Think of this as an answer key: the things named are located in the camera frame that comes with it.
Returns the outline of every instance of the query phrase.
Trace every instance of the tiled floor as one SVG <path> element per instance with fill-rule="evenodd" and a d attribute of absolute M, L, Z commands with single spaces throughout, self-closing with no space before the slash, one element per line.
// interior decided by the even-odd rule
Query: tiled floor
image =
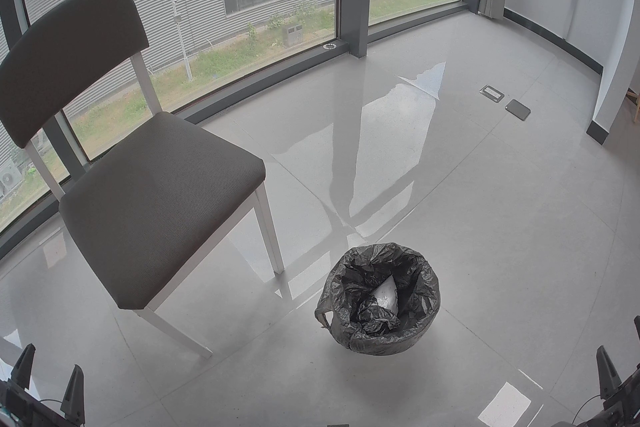
<path fill-rule="evenodd" d="M 548 42 L 468 13 L 302 73 L 203 125 L 265 160 L 287 266 L 273 276 L 249 214 L 161 307 L 212 358 L 119 311 L 56 217 L 0 263 L 0 368 L 34 343 L 31 391 L 60 398 L 79 364 L 88 427 L 482 426 L 505 383 L 531 401 L 518 427 L 571 421 L 600 344 L 623 377 L 640 361 L 640 126 L 626 103 L 595 143 L 597 92 Z M 423 253 L 442 291 L 392 357 L 313 315 L 333 264 L 375 241 Z"/>

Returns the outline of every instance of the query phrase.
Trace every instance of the white pole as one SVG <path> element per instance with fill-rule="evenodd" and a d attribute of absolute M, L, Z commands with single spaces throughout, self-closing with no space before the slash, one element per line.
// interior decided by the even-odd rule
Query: white pole
<path fill-rule="evenodd" d="M 180 30 L 180 21 L 181 17 L 178 16 L 178 0 L 171 0 L 173 5 L 173 21 L 175 22 L 175 26 L 178 27 L 178 39 L 180 39 L 180 48 L 182 49 L 182 58 L 184 60 L 184 67 L 187 69 L 187 78 L 189 82 L 193 80 L 193 76 L 191 75 L 191 67 L 189 65 L 189 60 L 187 58 L 187 51 L 184 49 L 184 41 L 182 40 L 182 31 Z"/>

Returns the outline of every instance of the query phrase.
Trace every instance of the baseboard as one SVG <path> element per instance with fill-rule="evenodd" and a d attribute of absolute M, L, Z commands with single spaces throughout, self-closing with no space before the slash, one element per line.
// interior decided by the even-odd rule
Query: baseboard
<path fill-rule="evenodd" d="M 602 75 L 602 64 L 597 63 L 595 60 L 593 60 L 590 56 L 585 54 L 583 51 L 579 50 L 578 48 L 574 47 L 572 44 L 567 42 L 566 39 L 563 39 L 560 36 L 555 35 L 553 32 L 547 30 L 546 28 L 540 26 L 535 22 L 532 22 L 531 20 L 526 19 L 524 16 L 514 13 L 510 9 L 504 10 L 504 17 L 507 18 L 508 20 L 511 20 L 512 22 L 516 22 L 517 24 L 522 25 L 524 28 L 536 33 L 540 37 L 545 38 L 549 42 L 555 44 L 558 48 L 562 48 L 569 55 L 571 55 L 572 57 L 575 57 L 581 63 L 590 67 L 598 75 Z"/>
<path fill-rule="evenodd" d="M 587 135 L 590 135 L 597 143 L 604 144 L 609 132 L 598 125 L 595 121 L 592 121 L 589 128 L 587 128 Z"/>

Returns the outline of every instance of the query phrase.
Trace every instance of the white chair leg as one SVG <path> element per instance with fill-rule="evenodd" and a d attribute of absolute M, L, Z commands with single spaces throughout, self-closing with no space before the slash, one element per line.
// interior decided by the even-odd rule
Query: white chair leg
<path fill-rule="evenodd" d="M 271 217 L 271 209 L 269 208 L 269 200 L 267 199 L 267 191 L 264 188 L 264 182 L 254 192 L 257 203 L 254 207 L 255 216 L 258 217 L 258 224 L 264 239 L 264 246 L 267 248 L 271 267 L 276 274 L 284 271 L 284 263 L 282 262 L 282 254 L 280 254 L 280 246 L 276 237 L 276 228 L 273 225 Z"/>
<path fill-rule="evenodd" d="M 186 334 L 184 334 L 179 329 L 173 327 L 169 322 L 164 320 L 161 316 L 159 316 L 155 311 L 150 308 L 145 308 L 143 310 L 134 310 L 138 316 L 145 319 L 152 326 L 157 327 L 163 333 L 171 336 L 177 342 L 180 342 L 182 345 L 185 345 L 189 349 L 197 352 L 203 358 L 210 358 L 212 352 L 207 349 L 204 345 L 199 344 L 193 338 L 189 338 Z"/>

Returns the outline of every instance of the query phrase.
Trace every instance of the grass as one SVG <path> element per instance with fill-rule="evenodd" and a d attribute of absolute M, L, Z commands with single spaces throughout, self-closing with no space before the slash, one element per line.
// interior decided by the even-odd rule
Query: grass
<path fill-rule="evenodd" d="M 369 22 L 378 23 L 450 0 L 371 0 Z M 307 0 L 296 6 L 288 16 L 275 14 L 263 29 L 247 26 L 247 33 L 189 61 L 193 80 L 189 82 L 183 64 L 152 76 L 156 94 L 165 110 L 174 110 L 230 81 L 260 69 L 300 47 L 288 50 L 282 44 L 282 26 L 301 23 L 305 46 L 333 37 L 335 17 L 333 7 L 320 8 Z M 70 123 L 90 159 L 113 146 L 150 117 L 140 88 L 124 92 L 98 103 Z M 67 170 L 55 151 L 47 151 L 43 159 L 53 175 L 61 180 Z M 26 169 L 24 180 L 10 197 L 0 202 L 0 230 L 47 191 L 44 180 L 35 170 Z"/>

